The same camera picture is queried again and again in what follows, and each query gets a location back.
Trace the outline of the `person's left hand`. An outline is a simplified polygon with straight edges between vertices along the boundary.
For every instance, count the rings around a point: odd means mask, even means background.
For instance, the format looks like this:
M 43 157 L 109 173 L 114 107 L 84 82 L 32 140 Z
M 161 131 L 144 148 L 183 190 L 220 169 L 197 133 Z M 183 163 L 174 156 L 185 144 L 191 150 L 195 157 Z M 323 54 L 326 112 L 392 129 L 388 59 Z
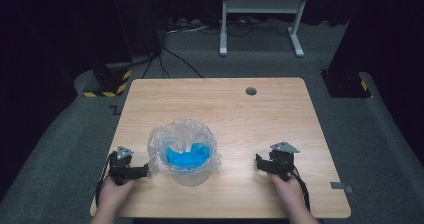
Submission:
M 136 180 L 129 180 L 119 186 L 111 178 L 107 178 L 100 191 L 98 210 L 106 213 L 116 213 L 125 203 L 136 184 Z

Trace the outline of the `clear plastic bin liner bag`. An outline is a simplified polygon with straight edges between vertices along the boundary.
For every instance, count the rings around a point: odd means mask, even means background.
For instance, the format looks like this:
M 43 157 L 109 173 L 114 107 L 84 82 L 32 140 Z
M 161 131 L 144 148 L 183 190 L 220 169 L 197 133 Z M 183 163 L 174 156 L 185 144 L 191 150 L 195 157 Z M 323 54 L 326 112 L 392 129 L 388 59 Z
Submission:
M 155 127 L 147 146 L 149 170 L 193 187 L 221 167 L 217 141 L 209 127 L 197 120 L 176 119 Z

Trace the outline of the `power strip with plugs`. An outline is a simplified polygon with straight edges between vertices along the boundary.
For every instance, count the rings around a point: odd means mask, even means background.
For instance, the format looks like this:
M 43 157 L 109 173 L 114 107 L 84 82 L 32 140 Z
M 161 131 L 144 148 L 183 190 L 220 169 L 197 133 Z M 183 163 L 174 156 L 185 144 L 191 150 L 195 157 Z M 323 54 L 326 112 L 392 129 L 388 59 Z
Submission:
M 167 22 L 166 33 L 174 34 L 180 32 L 196 32 L 208 28 L 209 26 L 203 24 L 199 19 L 188 20 L 184 17 L 180 17 L 178 19 L 170 17 Z

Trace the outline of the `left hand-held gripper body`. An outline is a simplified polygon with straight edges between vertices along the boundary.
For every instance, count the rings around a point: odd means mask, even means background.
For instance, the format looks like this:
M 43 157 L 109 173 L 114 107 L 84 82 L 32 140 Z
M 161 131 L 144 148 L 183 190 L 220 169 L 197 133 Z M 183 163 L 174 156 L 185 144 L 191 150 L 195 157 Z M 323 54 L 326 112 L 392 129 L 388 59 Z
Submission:
M 131 180 L 132 172 L 142 172 L 132 169 L 130 166 L 132 154 L 134 151 L 119 145 L 116 151 L 113 151 L 109 157 L 109 176 L 113 181 L 121 186 L 126 180 Z

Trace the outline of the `small translucent trash bin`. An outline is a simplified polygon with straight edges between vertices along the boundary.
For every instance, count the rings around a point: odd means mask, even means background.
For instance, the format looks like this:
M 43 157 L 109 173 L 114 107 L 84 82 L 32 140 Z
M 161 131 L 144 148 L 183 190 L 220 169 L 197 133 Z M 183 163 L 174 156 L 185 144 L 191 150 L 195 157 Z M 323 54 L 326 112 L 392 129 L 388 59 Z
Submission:
M 210 148 L 210 158 L 197 168 L 174 168 L 167 163 L 166 152 L 170 147 L 176 152 L 189 151 L 194 143 L 203 143 Z M 217 152 L 217 143 L 210 131 L 163 131 L 158 134 L 159 170 L 180 185 L 194 187 L 205 182 L 209 176 L 221 167 L 221 156 Z

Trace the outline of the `white metal stand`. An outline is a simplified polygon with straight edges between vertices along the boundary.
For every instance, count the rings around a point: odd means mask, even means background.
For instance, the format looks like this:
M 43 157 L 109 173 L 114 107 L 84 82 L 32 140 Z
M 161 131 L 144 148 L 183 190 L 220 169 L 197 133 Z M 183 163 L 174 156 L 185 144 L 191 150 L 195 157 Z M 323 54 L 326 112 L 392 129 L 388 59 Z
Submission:
M 304 51 L 297 36 L 299 24 L 307 0 L 222 0 L 222 18 L 220 30 L 219 54 L 226 56 L 227 45 L 227 15 L 228 14 L 294 14 L 292 26 L 287 28 L 294 52 L 297 57 L 303 57 Z

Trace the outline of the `black base with hazard stripes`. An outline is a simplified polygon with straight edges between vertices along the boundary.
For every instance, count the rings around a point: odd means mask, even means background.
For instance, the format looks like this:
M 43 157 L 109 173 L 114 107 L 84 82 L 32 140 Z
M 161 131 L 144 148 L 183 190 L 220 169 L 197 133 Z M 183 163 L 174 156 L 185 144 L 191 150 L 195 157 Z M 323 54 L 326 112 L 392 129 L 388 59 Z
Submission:
M 333 98 L 370 98 L 366 82 L 358 75 L 320 71 L 329 95 Z
M 130 75 L 129 69 L 111 70 L 105 64 L 96 63 L 82 93 L 85 97 L 120 96 L 127 86 Z

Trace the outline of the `blue crumpled waste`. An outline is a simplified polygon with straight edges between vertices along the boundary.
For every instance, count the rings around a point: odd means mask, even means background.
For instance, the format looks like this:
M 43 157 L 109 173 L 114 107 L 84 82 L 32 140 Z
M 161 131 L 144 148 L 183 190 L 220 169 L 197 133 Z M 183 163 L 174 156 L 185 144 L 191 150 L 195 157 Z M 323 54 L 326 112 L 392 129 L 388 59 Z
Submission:
M 194 143 L 189 151 L 176 152 L 167 148 L 167 163 L 174 168 L 189 169 L 203 165 L 210 158 L 210 148 L 203 143 Z

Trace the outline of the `person's right hand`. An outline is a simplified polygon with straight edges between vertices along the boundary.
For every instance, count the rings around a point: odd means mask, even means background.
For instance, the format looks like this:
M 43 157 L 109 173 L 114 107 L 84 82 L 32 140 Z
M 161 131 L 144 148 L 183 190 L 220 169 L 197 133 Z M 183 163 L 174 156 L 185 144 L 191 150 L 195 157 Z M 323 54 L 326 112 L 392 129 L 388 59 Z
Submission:
M 275 186 L 278 199 L 286 211 L 290 212 L 306 208 L 303 191 L 294 177 L 287 181 L 282 180 L 275 174 L 269 174 L 269 177 Z

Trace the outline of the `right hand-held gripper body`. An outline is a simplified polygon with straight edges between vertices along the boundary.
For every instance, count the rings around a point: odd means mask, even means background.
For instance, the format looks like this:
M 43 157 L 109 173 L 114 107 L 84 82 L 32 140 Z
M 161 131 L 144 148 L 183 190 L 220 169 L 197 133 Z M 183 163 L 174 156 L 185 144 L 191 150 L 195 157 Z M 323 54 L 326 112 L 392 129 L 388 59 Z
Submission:
M 288 142 L 272 144 L 270 148 L 270 162 L 278 165 L 282 171 L 282 173 L 277 176 L 284 181 L 289 180 L 291 177 L 296 178 L 294 154 L 299 153 L 299 150 Z

